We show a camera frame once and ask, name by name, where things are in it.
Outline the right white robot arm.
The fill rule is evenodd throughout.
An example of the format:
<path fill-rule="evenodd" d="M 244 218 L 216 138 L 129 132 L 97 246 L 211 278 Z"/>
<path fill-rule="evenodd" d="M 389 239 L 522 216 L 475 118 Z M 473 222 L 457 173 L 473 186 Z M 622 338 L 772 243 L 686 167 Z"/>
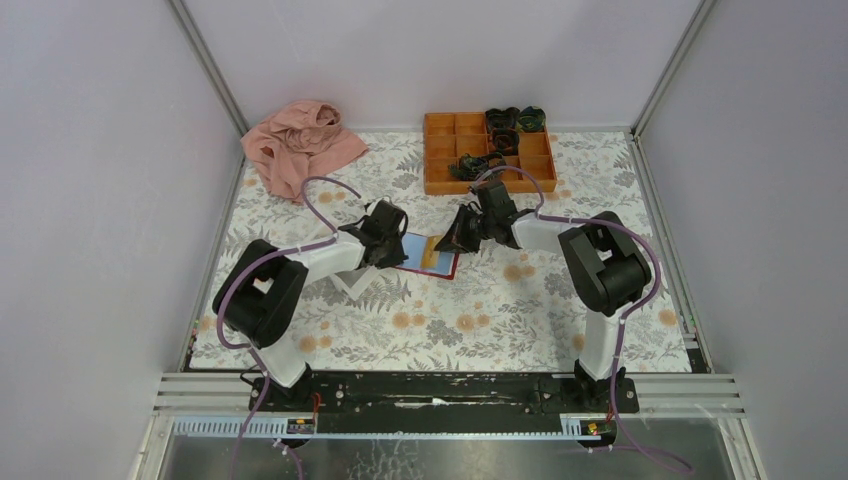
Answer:
<path fill-rule="evenodd" d="M 483 241 L 493 240 L 516 250 L 561 254 L 574 291 L 589 311 L 584 348 L 574 369 L 580 379 L 573 396 L 583 410 L 601 410 L 613 398 L 610 380 L 622 370 L 626 319 L 644 305 L 644 290 L 653 280 L 637 235 L 611 211 L 567 219 L 537 209 L 520 210 L 499 180 L 471 192 L 476 200 L 459 207 L 434 249 L 471 254 Z"/>

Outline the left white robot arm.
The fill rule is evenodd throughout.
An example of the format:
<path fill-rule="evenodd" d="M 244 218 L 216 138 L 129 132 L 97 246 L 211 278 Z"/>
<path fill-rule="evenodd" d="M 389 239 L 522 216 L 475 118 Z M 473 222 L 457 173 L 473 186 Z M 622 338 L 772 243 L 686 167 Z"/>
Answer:
<path fill-rule="evenodd" d="M 213 300 L 218 327 L 239 333 L 274 384 L 272 398 L 288 411 L 309 401 L 309 371 L 298 348 L 284 338 L 305 286 L 335 274 L 383 269 L 403 263 L 402 237 L 408 216 L 379 200 L 357 222 L 339 227 L 307 246 L 279 249 L 252 241 Z"/>

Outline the white plastic card box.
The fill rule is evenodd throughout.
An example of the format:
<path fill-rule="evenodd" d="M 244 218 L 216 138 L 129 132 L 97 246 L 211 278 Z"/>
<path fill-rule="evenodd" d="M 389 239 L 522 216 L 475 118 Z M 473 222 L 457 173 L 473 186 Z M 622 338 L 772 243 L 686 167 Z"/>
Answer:
<path fill-rule="evenodd" d="M 356 301 L 378 277 L 379 270 L 373 266 L 367 266 L 358 270 L 331 274 L 329 279 L 338 291 Z"/>

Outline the red card holder wallet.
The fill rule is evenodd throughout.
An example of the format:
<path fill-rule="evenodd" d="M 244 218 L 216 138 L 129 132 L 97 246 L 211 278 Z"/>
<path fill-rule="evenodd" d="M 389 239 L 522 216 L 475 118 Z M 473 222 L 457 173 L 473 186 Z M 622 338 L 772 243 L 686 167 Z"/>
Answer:
<path fill-rule="evenodd" d="M 406 233 L 402 246 L 407 258 L 396 269 L 444 280 L 453 280 L 459 262 L 457 253 L 437 251 L 439 236 Z"/>

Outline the gold VIP card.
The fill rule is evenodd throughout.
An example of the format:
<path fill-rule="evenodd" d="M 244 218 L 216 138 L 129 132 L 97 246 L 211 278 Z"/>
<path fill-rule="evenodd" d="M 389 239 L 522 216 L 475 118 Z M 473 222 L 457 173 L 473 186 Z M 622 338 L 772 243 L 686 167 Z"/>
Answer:
<path fill-rule="evenodd" d="M 441 253 L 436 249 L 440 242 L 439 236 L 429 236 L 425 242 L 424 250 L 421 256 L 420 267 L 425 270 L 435 269 L 438 267 Z"/>

